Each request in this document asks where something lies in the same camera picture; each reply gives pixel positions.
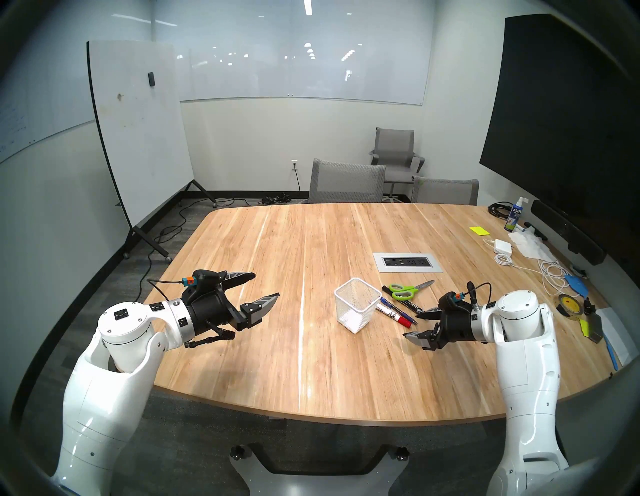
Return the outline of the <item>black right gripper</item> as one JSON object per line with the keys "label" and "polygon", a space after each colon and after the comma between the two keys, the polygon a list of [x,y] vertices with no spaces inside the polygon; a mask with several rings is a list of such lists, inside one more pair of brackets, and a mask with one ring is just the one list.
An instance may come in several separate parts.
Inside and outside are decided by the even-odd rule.
{"label": "black right gripper", "polygon": [[438,303],[438,307],[422,310],[416,319],[440,320],[439,326],[424,331],[410,331],[403,336],[423,350],[439,350],[446,344],[474,341],[473,307],[470,303]]}

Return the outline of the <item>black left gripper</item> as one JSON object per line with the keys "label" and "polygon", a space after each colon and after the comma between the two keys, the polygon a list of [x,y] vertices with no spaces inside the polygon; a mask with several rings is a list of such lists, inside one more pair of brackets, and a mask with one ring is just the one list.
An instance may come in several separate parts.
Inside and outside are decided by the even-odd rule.
{"label": "black left gripper", "polygon": [[221,325],[231,324],[235,330],[242,331],[262,322],[280,296],[279,292],[263,296],[251,303],[241,305],[241,313],[233,307],[225,295],[225,291],[243,286],[255,279],[253,272],[221,271],[222,289],[202,292],[198,289],[185,289],[182,293],[184,303],[195,335],[214,330]]}

